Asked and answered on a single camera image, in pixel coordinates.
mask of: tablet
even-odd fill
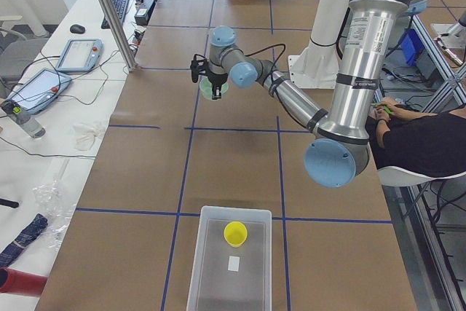
[[[95,67],[102,52],[100,39],[70,39],[57,63],[57,71],[67,74],[87,73]]]
[[[9,94],[8,98],[18,102],[29,113],[38,114],[45,110],[70,82],[69,75],[43,68],[19,90]]]

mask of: chair seat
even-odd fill
[[[33,62],[48,39],[13,42],[0,55],[0,77],[4,82],[17,82],[24,68]]]
[[[403,168],[389,166],[379,169],[378,174],[382,185],[405,187],[423,184],[424,182],[429,182],[432,180],[446,180],[449,178],[459,178],[460,176],[465,176],[466,171],[451,176],[445,176],[442,178],[432,178],[430,176],[413,173],[412,171]]]

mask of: black shirt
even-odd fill
[[[410,122],[392,119],[384,149],[376,142],[374,124],[368,120],[366,129],[377,168],[394,165],[433,178],[466,171],[465,118],[443,112]]]

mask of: person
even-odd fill
[[[378,169],[392,165],[433,178],[466,171],[466,105],[434,114],[383,98],[366,131]]]

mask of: white chair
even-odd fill
[[[27,39],[12,29],[2,27],[4,21],[17,21],[22,16],[0,16],[0,32],[12,34],[17,41],[9,45],[0,33],[0,98],[5,98],[19,82],[23,70],[32,63],[48,39]]]
[[[411,213],[416,203],[424,195],[424,191],[427,189],[431,181],[449,180],[450,178],[459,178],[461,176],[466,175],[466,171],[465,171],[463,173],[458,173],[458,174],[451,175],[451,176],[445,176],[443,178],[432,178],[430,176],[413,173],[412,171],[399,168],[399,167],[394,167],[394,166],[380,168],[378,173],[379,173],[380,182],[382,183],[382,185],[385,185],[385,186],[407,187],[407,186],[415,186],[415,185],[424,184],[421,190],[419,191],[418,195],[416,196],[416,198],[414,198],[412,205],[408,208],[406,213],[402,215],[403,219],[408,217],[408,215]]]

